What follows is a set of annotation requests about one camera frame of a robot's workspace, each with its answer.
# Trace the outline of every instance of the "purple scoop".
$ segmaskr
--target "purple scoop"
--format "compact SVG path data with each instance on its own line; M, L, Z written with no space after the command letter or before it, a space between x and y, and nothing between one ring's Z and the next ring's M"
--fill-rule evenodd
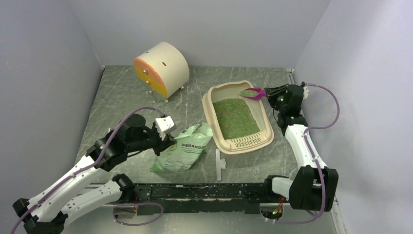
M242 96L242 97L244 97L244 98L248 98L248 99L254 100L254 101L259 101L262 97L265 97L265 96L266 96L266 93L265 93L265 90L264 90L264 89L260 89L260 88L247 88L247 89L244 89L244 90L252 90L252 91L255 91L255 92L258 93L258 94L257 94L256 96L254 96L254 97L246 97L246 96L243 96L243 95L240 94L240 96Z

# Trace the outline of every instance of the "green litter in scoop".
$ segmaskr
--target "green litter in scoop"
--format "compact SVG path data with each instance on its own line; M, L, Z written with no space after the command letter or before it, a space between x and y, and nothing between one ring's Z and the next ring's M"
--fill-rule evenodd
M255 97L256 95L258 95L258 92L254 90L243 90L240 92L240 95L243 97Z
M260 131L244 100L228 98L212 105L225 140L244 137Z

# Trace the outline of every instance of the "white wall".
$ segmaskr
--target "white wall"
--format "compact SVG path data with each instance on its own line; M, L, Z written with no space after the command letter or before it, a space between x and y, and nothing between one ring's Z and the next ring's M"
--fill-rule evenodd
M412 233L413 2L332 0L295 68L295 80L331 88L341 117L312 132L339 173L348 233ZM327 93L311 89L310 124L335 115Z
M330 0L68 0L105 65L161 41L190 65L292 68Z
M12 204L73 166L101 68L65 0L2 0L0 22L0 230L8 233L18 220Z

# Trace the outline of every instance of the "cylindrical container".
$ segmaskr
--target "cylindrical container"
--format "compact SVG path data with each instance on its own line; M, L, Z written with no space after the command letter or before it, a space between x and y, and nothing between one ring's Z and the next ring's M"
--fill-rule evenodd
M146 88L163 100L189 80L189 68L184 56L166 42L157 44L135 58L133 66Z

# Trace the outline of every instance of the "beige litter box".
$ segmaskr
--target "beige litter box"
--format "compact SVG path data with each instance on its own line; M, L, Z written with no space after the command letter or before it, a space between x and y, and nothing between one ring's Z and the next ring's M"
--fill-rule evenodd
M274 139L274 131L265 113L263 103L240 96L240 92L247 88L254 88L247 80L229 82L211 87L202 98L206 120L214 131L213 138L215 144L218 149L225 154L233 155L251 152L267 146ZM257 122L260 129L259 132L235 139L224 139L212 104L227 98L240 98L245 100L252 116Z

